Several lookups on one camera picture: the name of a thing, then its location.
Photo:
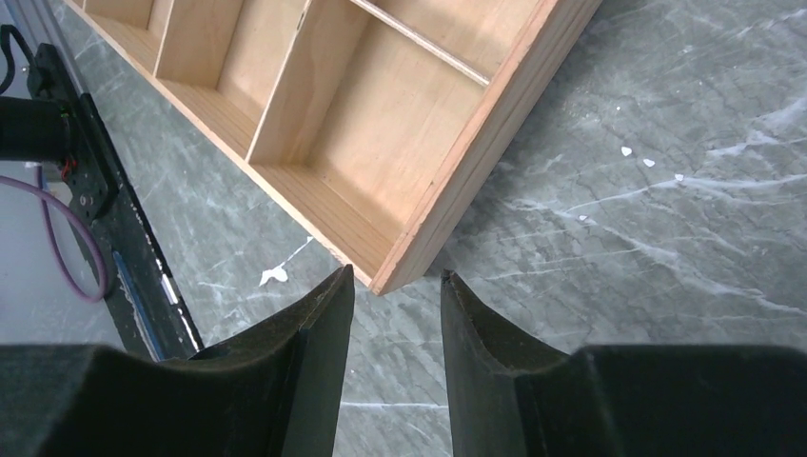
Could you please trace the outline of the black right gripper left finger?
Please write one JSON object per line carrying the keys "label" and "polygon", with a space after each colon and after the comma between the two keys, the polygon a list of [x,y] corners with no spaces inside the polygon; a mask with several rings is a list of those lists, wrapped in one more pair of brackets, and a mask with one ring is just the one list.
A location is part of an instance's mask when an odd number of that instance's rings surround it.
{"label": "black right gripper left finger", "polygon": [[355,303],[341,267],[188,359],[101,345],[1,348],[5,456],[329,456]]}

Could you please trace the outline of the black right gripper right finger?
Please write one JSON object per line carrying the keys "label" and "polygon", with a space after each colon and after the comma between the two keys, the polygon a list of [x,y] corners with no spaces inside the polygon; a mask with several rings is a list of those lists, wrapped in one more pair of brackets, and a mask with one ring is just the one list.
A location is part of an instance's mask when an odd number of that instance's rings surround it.
{"label": "black right gripper right finger", "polygon": [[457,456],[802,456],[806,355],[779,346],[593,345],[564,353],[441,280]]}

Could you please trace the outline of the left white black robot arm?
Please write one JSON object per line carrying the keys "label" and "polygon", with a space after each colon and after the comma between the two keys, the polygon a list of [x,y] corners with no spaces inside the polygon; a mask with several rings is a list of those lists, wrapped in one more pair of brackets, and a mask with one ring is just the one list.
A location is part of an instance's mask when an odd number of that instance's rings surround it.
{"label": "left white black robot arm", "polygon": [[[28,63],[29,99],[6,95],[19,67],[11,44],[15,43]],[[1,26],[1,52],[7,70],[1,81],[1,159],[14,162],[62,163],[74,147],[73,123],[66,105],[52,97],[56,80],[36,58],[18,28]]]}

